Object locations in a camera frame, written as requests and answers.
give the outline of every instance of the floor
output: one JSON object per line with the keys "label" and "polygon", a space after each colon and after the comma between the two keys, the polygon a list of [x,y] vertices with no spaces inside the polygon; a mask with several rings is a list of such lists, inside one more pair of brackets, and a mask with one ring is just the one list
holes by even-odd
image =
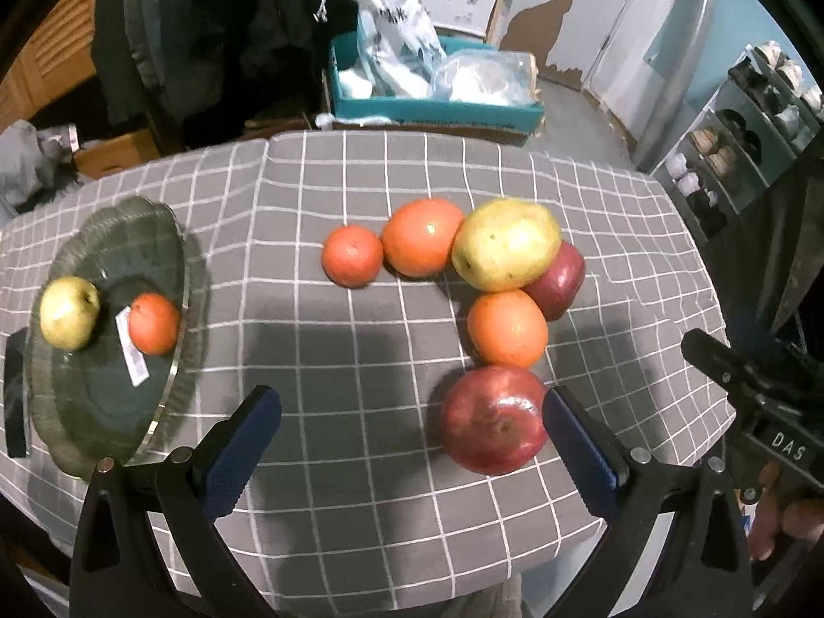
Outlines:
{"label": "floor", "polygon": [[581,93],[541,79],[538,87],[545,107],[545,128],[526,142],[526,150],[622,169],[636,168],[621,135]]}

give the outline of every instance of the metal bolt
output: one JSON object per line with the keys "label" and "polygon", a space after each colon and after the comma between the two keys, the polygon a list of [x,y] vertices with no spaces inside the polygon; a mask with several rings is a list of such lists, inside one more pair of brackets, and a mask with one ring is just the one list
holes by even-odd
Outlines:
{"label": "metal bolt", "polygon": [[105,457],[97,463],[97,471],[101,474],[105,474],[107,471],[111,471],[114,469],[114,458],[113,457]]}
{"label": "metal bolt", "polygon": [[192,449],[188,447],[188,445],[182,445],[179,448],[174,449],[171,453],[169,453],[169,460],[174,462],[176,465],[182,465],[184,462],[191,458],[192,456]]}
{"label": "metal bolt", "polygon": [[640,465],[647,464],[653,458],[646,448],[641,448],[639,445],[636,445],[636,447],[629,452],[629,457]]}
{"label": "metal bolt", "polygon": [[707,460],[707,466],[710,467],[716,474],[720,474],[724,471],[727,466],[724,464],[724,461],[721,458],[712,456],[710,460]]}

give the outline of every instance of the gray tablecloth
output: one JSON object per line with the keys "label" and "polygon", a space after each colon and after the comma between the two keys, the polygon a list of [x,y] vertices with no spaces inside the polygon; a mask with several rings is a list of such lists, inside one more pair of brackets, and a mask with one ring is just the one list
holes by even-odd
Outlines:
{"label": "gray tablecloth", "polygon": [[[380,132],[283,135],[158,160],[3,230],[4,338],[28,322],[61,243],[133,193],[175,210],[194,276],[180,376],[192,396],[171,403],[155,452],[197,444],[255,384],[283,398],[277,437],[217,522],[276,607],[328,615],[431,603],[500,582],[596,529],[551,444],[500,478],[442,453],[430,423],[472,364],[463,319],[475,293],[454,274],[401,283],[382,272],[366,290],[333,286],[320,244],[342,220],[379,233],[390,210],[430,193],[467,212],[501,194],[545,203],[588,275],[551,323],[537,374],[567,383],[624,443],[662,460],[693,462],[731,420],[722,391],[679,350],[690,327],[724,337],[718,301],[673,205],[643,175]],[[0,491],[71,542],[85,486],[59,473],[36,435],[33,445],[30,458],[9,460],[3,443]],[[153,523],[174,580],[194,590],[162,518]]]}

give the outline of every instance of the red apple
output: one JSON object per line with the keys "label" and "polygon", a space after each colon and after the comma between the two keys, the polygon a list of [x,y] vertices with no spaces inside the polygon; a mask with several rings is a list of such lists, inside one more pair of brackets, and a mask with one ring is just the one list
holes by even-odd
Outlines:
{"label": "red apple", "polygon": [[533,298],[547,320],[559,319],[572,305],[587,273],[583,256],[568,241],[562,241],[557,256],[537,280],[523,291]]}
{"label": "red apple", "polygon": [[478,474],[508,474],[546,443],[546,388],[522,367],[493,365],[464,374],[443,400],[443,447]]}

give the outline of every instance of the small orange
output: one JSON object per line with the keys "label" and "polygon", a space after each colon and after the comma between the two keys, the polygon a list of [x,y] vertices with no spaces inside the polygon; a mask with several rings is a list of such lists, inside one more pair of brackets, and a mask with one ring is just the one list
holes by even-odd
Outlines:
{"label": "small orange", "polygon": [[523,290],[481,295],[467,330],[484,362],[530,367],[544,354],[549,331],[541,309]]}
{"label": "small orange", "polygon": [[180,311],[158,293],[135,297],[129,311],[129,337],[146,355],[165,355],[177,344]]}
{"label": "small orange", "polygon": [[344,288],[360,288],[374,281],[382,263],[381,240],[360,226],[331,231],[320,254],[323,271]]}
{"label": "small orange", "polygon": [[383,228],[386,260],[399,274],[431,277],[446,268],[464,214],[442,197],[423,197],[398,209]]}

